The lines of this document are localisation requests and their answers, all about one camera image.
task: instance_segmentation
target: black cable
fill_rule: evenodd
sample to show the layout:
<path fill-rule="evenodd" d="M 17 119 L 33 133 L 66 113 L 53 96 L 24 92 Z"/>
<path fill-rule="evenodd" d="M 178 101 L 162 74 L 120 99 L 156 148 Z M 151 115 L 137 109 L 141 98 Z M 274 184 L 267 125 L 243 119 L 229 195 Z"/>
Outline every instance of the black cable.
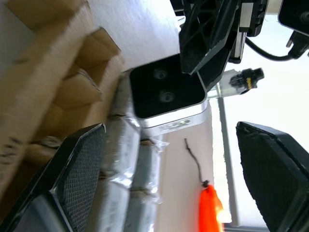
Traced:
<path fill-rule="evenodd" d="M 256 46 L 250 39 L 246 38 L 246 44 L 252 48 L 252 50 L 254 50 L 256 53 L 260 54 L 261 56 L 272 60 L 272 61 L 289 61 L 292 60 L 293 58 L 290 57 L 289 55 L 283 56 L 283 57 L 278 57 L 278 56 L 274 56 L 272 54 L 267 53 L 266 51 L 264 51 L 263 49 L 259 48 L 258 46 Z"/>
<path fill-rule="evenodd" d="M 199 178 L 199 181 L 202 183 L 202 186 L 204 188 L 207 188 L 208 187 L 208 180 L 205 180 L 203 181 L 202 179 L 202 173 L 201 173 L 201 166 L 196 158 L 196 156 L 193 154 L 193 152 L 191 151 L 189 145 L 188 145 L 188 141 L 187 139 L 184 139 L 184 142 L 185 142 L 185 148 L 188 150 L 190 156 L 192 156 L 192 158 L 194 159 L 194 161 L 197 163 L 197 169 L 198 169 L 198 178 Z"/>

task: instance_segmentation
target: black string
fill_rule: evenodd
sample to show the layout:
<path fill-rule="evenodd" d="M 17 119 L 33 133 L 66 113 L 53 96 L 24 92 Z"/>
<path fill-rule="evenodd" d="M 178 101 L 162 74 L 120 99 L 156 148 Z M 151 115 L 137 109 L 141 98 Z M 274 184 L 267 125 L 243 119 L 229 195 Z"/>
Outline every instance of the black string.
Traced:
<path fill-rule="evenodd" d="M 199 162 L 198 162 L 196 156 L 195 156 L 195 155 L 193 154 L 193 152 L 191 151 L 187 139 L 184 139 L 184 142 L 185 142 L 185 148 L 186 148 L 187 151 L 189 152 L 190 156 L 191 156 L 191 157 L 194 159 L 194 161 L 197 163 L 199 181 L 202 183 L 202 186 L 203 186 L 204 188 L 207 188 L 207 187 L 208 187 L 209 181 L 208 181 L 208 180 L 203 181 L 203 179 L 202 179 L 202 173 L 201 173 L 201 166 L 200 166 L 200 164 L 199 164 Z"/>

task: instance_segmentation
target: orange cloth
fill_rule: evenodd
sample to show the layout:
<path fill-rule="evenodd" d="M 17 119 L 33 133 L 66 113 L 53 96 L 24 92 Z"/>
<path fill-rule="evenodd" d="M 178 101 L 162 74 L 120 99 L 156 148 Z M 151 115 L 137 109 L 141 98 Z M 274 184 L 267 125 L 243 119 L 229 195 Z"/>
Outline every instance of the orange cloth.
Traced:
<path fill-rule="evenodd" d="M 217 220 L 223 210 L 221 201 L 212 185 L 204 189 L 199 201 L 199 232 L 223 232 L 223 225 Z"/>

